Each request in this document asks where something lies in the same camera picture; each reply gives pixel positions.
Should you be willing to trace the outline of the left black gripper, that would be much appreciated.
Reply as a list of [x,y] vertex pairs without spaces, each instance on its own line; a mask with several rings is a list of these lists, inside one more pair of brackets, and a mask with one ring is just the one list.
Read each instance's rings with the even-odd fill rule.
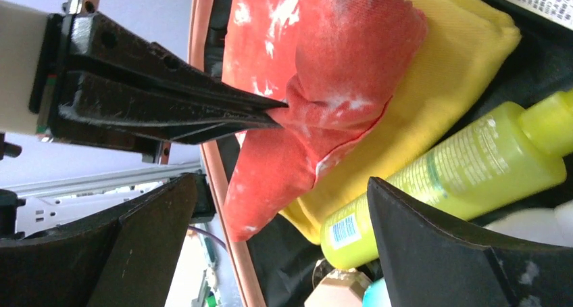
[[[61,14],[47,15],[28,104],[38,115],[37,136],[167,164],[171,143],[161,140],[187,138],[196,144],[280,126],[267,111],[286,103],[231,87],[192,67],[97,12],[99,2],[67,0]],[[69,69],[86,72],[69,73],[64,87],[61,65],[68,50]]]

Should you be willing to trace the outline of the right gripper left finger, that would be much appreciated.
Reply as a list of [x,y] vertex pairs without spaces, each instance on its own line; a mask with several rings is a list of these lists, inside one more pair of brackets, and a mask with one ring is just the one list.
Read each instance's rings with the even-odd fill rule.
[[2,306],[163,306],[195,204],[194,174],[23,239],[1,241]]

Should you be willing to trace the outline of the pink hard-shell suitcase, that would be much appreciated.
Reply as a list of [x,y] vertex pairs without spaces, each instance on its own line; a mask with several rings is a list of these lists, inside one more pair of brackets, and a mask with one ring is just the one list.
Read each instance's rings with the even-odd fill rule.
[[[572,87],[571,30],[504,0],[483,1],[513,18],[520,30],[520,41],[476,103],[435,144],[504,101],[530,105],[554,91]],[[225,12],[228,28],[231,9],[232,0]],[[224,37],[224,54],[227,34],[228,30]],[[242,145],[243,141],[230,136],[206,143],[201,148],[215,205],[221,214],[233,282],[238,287],[239,306],[302,306],[312,292],[312,272],[321,253],[318,243],[308,241],[282,216],[284,209],[248,240],[233,241],[228,236],[223,207]]]

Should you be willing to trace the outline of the red printed package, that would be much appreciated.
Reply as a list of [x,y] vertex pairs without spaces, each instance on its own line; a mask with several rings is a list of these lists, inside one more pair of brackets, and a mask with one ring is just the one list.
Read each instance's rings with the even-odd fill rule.
[[428,31],[408,0],[232,0],[223,79],[282,102],[246,133],[223,213],[245,241],[380,122]]

